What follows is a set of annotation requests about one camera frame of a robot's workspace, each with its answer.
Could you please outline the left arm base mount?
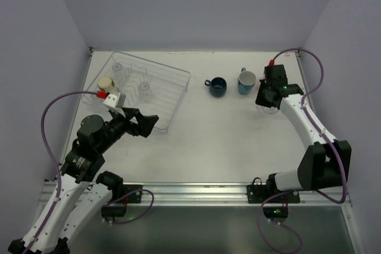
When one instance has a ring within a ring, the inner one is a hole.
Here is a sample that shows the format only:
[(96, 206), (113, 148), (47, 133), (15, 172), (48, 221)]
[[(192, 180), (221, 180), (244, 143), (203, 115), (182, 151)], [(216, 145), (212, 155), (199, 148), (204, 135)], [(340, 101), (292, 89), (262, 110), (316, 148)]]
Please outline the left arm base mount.
[(112, 188), (112, 198), (106, 205), (116, 203), (141, 203), (143, 185), (141, 184), (120, 184)]

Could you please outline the cream ceramic cup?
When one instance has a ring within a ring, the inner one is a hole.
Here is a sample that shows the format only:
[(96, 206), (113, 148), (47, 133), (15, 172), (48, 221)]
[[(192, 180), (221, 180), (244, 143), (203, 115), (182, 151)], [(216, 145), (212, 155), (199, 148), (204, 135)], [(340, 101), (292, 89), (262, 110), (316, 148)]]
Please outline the cream ceramic cup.
[(104, 96), (119, 93), (119, 89), (114, 83), (114, 80), (108, 76), (101, 77), (98, 80), (97, 87)]

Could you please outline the tall clear glass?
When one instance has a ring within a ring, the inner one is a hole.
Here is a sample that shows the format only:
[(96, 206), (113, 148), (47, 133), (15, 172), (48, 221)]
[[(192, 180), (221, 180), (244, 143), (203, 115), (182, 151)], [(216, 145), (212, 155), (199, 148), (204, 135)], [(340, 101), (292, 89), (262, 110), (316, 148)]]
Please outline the tall clear glass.
[(266, 107), (266, 106), (256, 105), (256, 109), (268, 115), (274, 115), (279, 112), (279, 110), (276, 107)]

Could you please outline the light blue flower mug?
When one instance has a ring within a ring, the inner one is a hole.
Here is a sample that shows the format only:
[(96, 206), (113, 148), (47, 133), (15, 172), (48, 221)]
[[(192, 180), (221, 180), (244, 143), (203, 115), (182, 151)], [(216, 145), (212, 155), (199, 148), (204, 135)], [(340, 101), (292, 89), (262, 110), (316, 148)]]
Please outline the light blue flower mug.
[(248, 71), (246, 68), (242, 68), (241, 73), (238, 76), (238, 93), (240, 95), (250, 94), (256, 81), (257, 77), (253, 72)]

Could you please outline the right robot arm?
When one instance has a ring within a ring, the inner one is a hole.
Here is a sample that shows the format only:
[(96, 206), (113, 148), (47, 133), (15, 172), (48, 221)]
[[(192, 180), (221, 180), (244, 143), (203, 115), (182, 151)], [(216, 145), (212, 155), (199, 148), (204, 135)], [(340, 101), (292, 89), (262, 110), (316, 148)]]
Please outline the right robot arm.
[(277, 191), (316, 191), (345, 186), (349, 174), (351, 146), (338, 140), (322, 125), (310, 108), (302, 89), (288, 83), (283, 65), (268, 65), (255, 103), (276, 108), (290, 121), (305, 148), (298, 167), (269, 175), (267, 185)]

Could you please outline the small clear glass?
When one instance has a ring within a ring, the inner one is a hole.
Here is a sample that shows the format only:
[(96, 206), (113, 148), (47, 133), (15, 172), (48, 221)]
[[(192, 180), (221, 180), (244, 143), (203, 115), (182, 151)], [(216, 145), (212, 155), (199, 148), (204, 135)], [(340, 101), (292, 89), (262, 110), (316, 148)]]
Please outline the small clear glass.
[(139, 98), (142, 101), (150, 101), (153, 97), (151, 87), (147, 81), (142, 82), (139, 85)]

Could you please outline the dark blue cup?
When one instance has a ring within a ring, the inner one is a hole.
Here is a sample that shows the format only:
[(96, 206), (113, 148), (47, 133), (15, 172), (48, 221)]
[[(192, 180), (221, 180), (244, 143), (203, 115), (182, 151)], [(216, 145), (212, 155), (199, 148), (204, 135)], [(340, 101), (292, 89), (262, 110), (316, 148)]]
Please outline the dark blue cup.
[(222, 77), (215, 77), (212, 80), (205, 80), (204, 84), (208, 87), (209, 93), (215, 98), (221, 98), (227, 90), (227, 83)]

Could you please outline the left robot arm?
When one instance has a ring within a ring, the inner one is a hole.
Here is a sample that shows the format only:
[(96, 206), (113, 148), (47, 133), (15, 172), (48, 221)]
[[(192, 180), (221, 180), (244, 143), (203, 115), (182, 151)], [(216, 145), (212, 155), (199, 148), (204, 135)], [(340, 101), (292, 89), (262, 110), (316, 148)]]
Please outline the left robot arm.
[(111, 113), (111, 121), (99, 115), (85, 117), (77, 138), (57, 177), (57, 185), (34, 226), (21, 239), (13, 240), (10, 253), (69, 253), (69, 244), (103, 207), (127, 203), (123, 179), (109, 171), (99, 172), (103, 154), (123, 135), (148, 137), (157, 115), (145, 116), (136, 108)]

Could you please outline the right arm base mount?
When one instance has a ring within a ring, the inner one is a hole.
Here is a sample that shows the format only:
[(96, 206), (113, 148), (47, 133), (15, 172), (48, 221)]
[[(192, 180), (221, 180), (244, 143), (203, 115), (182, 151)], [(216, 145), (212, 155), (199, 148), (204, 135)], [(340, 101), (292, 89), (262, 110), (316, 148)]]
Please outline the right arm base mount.
[(268, 203), (300, 203), (299, 193), (286, 192), (278, 190), (275, 184), (274, 176), (270, 175), (266, 182), (259, 177), (255, 177), (251, 184), (246, 186), (246, 195), (248, 203), (263, 203), (267, 199), (276, 196), (268, 201)]

